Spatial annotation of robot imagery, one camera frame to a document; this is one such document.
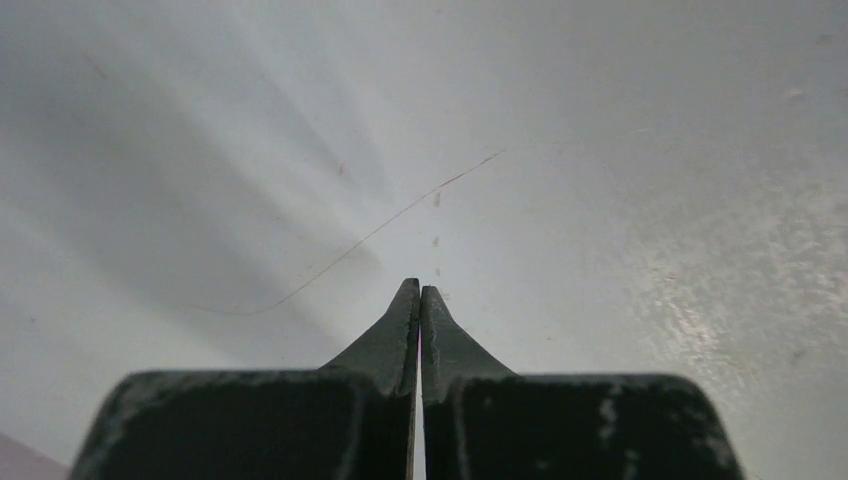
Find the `metal jaw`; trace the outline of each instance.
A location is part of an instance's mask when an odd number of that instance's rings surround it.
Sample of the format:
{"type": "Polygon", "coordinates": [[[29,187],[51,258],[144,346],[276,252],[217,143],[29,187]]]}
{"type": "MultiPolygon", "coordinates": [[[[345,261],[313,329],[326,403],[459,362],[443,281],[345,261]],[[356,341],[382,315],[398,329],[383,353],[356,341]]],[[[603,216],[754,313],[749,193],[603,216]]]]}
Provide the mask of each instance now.
{"type": "Polygon", "coordinates": [[[317,370],[128,377],[71,478],[411,478],[419,331],[428,478],[742,478],[693,383],[517,375],[416,279],[317,370]]]}

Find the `white surface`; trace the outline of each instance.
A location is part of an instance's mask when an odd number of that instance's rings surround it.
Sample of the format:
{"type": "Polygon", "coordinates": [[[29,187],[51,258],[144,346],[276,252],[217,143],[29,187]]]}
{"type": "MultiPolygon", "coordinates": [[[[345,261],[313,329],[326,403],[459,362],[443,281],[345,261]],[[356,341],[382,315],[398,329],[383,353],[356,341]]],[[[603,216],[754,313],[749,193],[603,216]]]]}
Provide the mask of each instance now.
{"type": "Polygon", "coordinates": [[[845,5],[408,3],[5,2],[0,431],[68,463],[127,372],[318,365],[416,275],[842,478],[845,5]]]}

